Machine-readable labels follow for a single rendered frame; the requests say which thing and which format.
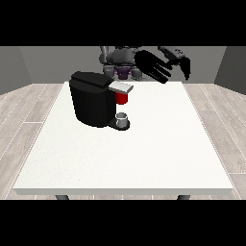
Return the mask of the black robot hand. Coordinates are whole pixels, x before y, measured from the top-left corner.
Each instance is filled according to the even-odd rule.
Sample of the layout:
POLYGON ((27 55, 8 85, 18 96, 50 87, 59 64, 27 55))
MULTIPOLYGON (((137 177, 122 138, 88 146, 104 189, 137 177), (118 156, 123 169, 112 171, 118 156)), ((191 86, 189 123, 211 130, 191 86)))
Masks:
POLYGON ((170 70, 173 69, 173 65, 178 65, 181 68, 186 80, 191 74, 191 61, 187 56, 179 63, 171 64, 168 60, 163 61, 153 53, 142 50, 135 54, 135 65, 142 73, 162 84, 165 84, 171 76, 170 70))

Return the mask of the pale grey machine lid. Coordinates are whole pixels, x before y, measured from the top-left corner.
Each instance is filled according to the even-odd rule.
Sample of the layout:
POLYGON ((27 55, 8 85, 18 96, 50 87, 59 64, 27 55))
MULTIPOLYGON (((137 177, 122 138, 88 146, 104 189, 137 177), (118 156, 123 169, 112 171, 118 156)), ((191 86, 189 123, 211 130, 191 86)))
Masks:
POLYGON ((134 87, 129 84, 124 84, 122 82, 113 81, 109 85, 109 90, 122 93, 122 94, 128 94, 134 87))

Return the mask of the red pod holder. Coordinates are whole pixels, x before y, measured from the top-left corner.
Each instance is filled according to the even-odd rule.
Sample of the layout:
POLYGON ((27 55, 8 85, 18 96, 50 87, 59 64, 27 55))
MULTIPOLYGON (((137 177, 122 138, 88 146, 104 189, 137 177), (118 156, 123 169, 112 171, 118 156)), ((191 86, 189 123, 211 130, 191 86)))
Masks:
POLYGON ((118 105, 124 105, 128 102, 128 95, 123 93, 115 93, 115 103, 118 105))

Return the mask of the black coffee machine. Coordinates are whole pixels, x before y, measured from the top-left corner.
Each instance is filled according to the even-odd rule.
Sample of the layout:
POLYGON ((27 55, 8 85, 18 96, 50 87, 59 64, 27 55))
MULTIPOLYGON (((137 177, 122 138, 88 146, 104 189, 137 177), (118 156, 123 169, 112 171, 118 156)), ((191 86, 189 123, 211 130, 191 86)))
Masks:
POLYGON ((94 72, 75 72, 69 87, 76 117, 82 123, 97 128, 111 127, 118 131, 130 128, 130 121, 124 128, 116 126, 115 93, 109 85, 112 77, 94 72))

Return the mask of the grey robot trunk, purple rings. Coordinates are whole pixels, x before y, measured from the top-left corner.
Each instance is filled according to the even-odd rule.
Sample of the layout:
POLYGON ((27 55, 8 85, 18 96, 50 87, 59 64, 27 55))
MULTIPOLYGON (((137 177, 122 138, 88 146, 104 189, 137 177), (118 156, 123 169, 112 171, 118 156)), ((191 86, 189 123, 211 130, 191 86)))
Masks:
POLYGON ((142 72, 135 65, 135 53, 138 46, 115 46, 109 51, 107 62, 103 65, 103 73, 109 77, 117 75, 119 80, 127 80, 128 76, 135 81, 143 81, 142 72))

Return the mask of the small grey cup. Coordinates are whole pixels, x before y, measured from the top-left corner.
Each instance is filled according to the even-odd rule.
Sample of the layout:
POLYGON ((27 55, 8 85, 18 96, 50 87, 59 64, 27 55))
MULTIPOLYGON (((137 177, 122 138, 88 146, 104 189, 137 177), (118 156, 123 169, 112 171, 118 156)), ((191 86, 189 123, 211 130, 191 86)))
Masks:
POLYGON ((128 116, 125 112, 119 112, 116 116, 116 126, 119 128, 124 128, 128 124, 128 116))

